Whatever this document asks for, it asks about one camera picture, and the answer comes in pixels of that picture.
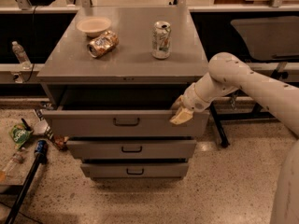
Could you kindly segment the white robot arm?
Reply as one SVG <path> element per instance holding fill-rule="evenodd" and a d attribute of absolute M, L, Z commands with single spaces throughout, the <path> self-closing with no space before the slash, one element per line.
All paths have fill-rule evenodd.
<path fill-rule="evenodd" d="M 253 71 L 231 53 L 214 55 L 207 73 L 193 82 L 171 108 L 179 125 L 208 108 L 212 101 L 241 90 L 299 135 L 299 88 Z M 299 141 L 282 164 L 270 224 L 299 224 Z"/>

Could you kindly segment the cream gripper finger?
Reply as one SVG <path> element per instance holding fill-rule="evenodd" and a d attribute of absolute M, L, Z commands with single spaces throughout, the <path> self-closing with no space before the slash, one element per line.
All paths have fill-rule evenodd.
<path fill-rule="evenodd" d="M 189 121 L 193 116 L 193 112 L 186 107 L 180 107 L 175 116 L 170 119 L 170 122 L 175 125 L 183 124 Z"/>

